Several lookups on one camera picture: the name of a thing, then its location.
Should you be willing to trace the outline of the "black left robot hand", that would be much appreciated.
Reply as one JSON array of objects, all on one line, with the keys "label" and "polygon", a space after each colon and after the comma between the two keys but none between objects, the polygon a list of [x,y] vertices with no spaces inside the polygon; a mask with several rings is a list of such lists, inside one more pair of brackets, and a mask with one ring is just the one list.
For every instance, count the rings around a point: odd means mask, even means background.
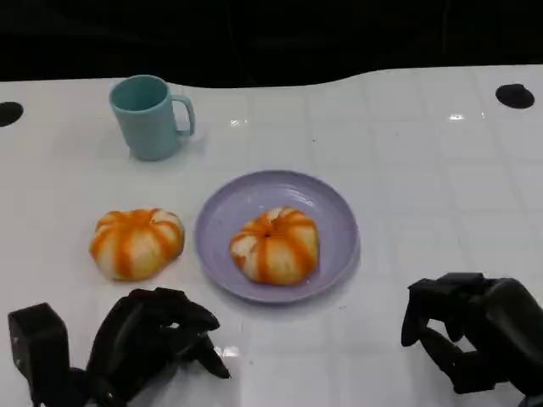
[{"label": "black left robot hand", "polygon": [[115,303],[94,338],[86,368],[91,401],[127,406],[160,373],[194,361],[213,376],[230,378],[209,337],[219,327],[183,291],[132,290]]}]

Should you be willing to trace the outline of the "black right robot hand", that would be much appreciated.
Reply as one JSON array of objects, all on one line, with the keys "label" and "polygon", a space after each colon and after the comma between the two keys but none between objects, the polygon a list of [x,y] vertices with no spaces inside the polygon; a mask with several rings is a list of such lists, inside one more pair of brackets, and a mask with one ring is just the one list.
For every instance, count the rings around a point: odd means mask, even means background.
[{"label": "black right robot hand", "polygon": [[521,282],[447,273],[408,290],[400,342],[422,344],[455,393],[509,382],[523,406],[542,404],[542,308]]}]

